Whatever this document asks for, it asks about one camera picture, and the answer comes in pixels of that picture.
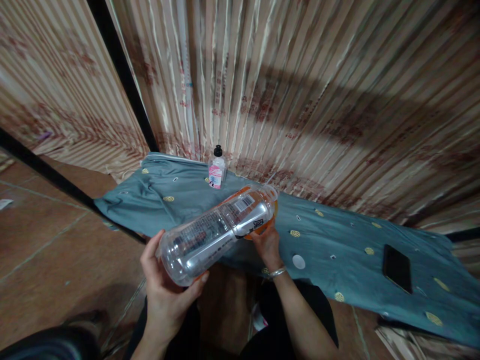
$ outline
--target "teal fabric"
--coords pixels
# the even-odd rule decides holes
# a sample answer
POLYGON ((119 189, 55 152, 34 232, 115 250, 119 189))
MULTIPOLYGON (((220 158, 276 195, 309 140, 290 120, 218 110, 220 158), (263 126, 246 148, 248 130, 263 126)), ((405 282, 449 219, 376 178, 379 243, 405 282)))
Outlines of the teal fabric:
MULTIPOLYGON (((180 225, 253 183, 228 172, 221 189, 216 190, 205 181, 207 176, 204 163, 153 152, 129 179, 95 203, 113 221, 154 236, 160 229, 180 225)), ((341 293, 348 304, 480 347, 480 286, 452 256, 452 243, 445 236, 285 193, 278 199, 276 228, 280 255, 292 278, 310 280, 327 297, 334 299, 341 293), (292 236, 291 231, 300 236, 292 236), (409 257, 413 294, 383 276, 385 244, 409 257), (367 254, 366 248, 374 254, 367 254), (293 265, 295 254, 305 260, 304 269, 293 265), (427 313, 437 316, 441 326, 430 321, 427 313)), ((253 244, 244 239, 238 240, 222 261, 258 275, 264 268, 253 244)))

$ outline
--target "black frame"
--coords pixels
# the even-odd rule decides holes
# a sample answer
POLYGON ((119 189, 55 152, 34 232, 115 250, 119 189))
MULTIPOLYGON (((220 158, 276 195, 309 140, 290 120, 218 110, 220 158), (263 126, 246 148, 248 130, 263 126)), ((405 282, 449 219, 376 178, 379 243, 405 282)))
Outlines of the black frame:
POLYGON ((111 61, 115 66, 116 73, 128 97, 131 108, 133 109, 136 120, 138 121, 138 125, 143 133, 143 137, 151 152, 160 152, 142 98, 140 97, 134 77, 130 71, 129 62, 127 61, 122 43, 120 42, 112 17, 110 16, 107 3, 105 0, 87 0, 87 2, 111 61))
MULTIPOLYGON (((132 76, 127 57, 125 56, 120 42, 117 30, 110 15, 107 3, 105 0, 87 0, 90 11, 95 19, 98 30, 102 36, 103 42, 108 49, 108 54, 115 66, 115 70, 120 78, 123 89, 127 95, 128 101, 133 109, 138 125, 143 133, 145 141, 152 152, 159 152, 159 145, 155 139, 154 132, 150 126, 147 112, 145 111, 142 98, 137 90, 134 78, 132 76)), ((62 176, 58 171, 53 169, 48 163, 36 156, 21 142, 16 140, 8 132, 0 128, 0 148, 23 162, 25 165, 36 171, 40 176, 48 180, 51 184, 56 186, 59 190, 71 196, 85 207, 99 215, 100 217, 115 224, 121 231, 130 235, 138 242, 145 244, 145 239, 138 233, 120 225, 105 216, 96 206, 93 199, 85 194, 82 190, 76 187, 72 182, 62 176)), ((480 228, 475 228, 466 231, 454 232, 448 234, 447 237, 452 242, 460 242, 465 240, 476 239, 480 237, 480 228)))
POLYGON ((24 146, 20 141, 11 136, 8 132, 3 130, 0 127, 0 147, 9 155, 21 161, 27 165, 32 170, 36 171, 44 179, 49 181, 52 185, 57 187, 59 190, 63 191, 65 194, 77 200, 79 203, 82 203, 85 207, 93 211, 95 214, 101 216, 102 218, 108 220, 119 230, 123 231, 125 234, 130 235, 132 238, 138 242, 145 244, 145 239, 137 234, 135 231, 122 226, 115 221, 112 221, 107 216, 105 216, 95 205, 94 200, 76 187, 72 182, 70 182, 66 177, 56 171, 48 163, 43 161, 40 157, 31 152, 26 146, 24 146))

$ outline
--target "plastic bottle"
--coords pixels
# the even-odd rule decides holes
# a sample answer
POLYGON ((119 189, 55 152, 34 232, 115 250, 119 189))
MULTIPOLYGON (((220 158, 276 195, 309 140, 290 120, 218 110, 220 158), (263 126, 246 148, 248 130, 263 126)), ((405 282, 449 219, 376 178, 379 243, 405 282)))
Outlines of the plastic bottle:
POLYGON ((179 286, 191 285, 238 239, 260 231, 277 214, 277 190, 248 185, 197 218, 167 231, 159 251, 167 273, 179 286))
POLYGON ((227 175, 227 163, 223 157, 222 147, 217 145, 213 150, 213 156, 208 160, 209 185, 214 189, 220 189, 227 175))

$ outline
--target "floor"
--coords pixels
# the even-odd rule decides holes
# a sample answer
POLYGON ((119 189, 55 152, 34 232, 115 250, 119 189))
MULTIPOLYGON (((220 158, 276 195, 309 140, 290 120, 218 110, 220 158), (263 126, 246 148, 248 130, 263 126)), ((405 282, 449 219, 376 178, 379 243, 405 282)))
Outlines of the floor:
MULTIPOLYGON (((105 174, 42 157, 95 198, 116 184, 105 174)), ((91 310, 107 315, 104 348, 128 336, 143 307, 143 246, 20 163, 0 174, 0 349, 91 310)), ((215 265, 199 301, 202 340, 239 354, 252 336, 257 280, 215 265)), ((377 315, 330 301, 341 359, 392 359, 374 332, 377 315)), ((111 359, 121 359, 122 350, 111 359)))

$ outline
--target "black phone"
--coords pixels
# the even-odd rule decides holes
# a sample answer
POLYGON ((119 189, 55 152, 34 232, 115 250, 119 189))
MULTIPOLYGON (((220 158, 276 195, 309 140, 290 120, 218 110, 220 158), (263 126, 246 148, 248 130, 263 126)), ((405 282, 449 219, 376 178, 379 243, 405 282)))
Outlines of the black phone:
POLYGON ((407 293, 412 293, 410 259, 390 245, 383 251, 383 275, 407 293))

